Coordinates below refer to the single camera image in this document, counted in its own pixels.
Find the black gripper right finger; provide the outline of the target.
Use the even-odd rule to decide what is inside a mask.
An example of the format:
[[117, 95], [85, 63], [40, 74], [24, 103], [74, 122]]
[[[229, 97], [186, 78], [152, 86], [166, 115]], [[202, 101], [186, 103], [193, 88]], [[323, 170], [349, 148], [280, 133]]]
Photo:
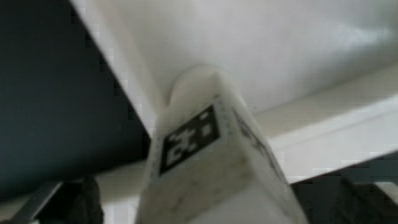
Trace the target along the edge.
[[291, 185], [309, 224], [398, 224], [398, 184], [317, 177]]

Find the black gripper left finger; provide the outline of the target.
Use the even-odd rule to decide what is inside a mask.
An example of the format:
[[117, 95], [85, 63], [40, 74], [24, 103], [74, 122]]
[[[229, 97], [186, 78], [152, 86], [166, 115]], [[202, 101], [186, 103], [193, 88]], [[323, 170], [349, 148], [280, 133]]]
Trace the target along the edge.
[[38, 224], [102, 224], [99, 185], [92, 177], [62, 184], [37, 219]]

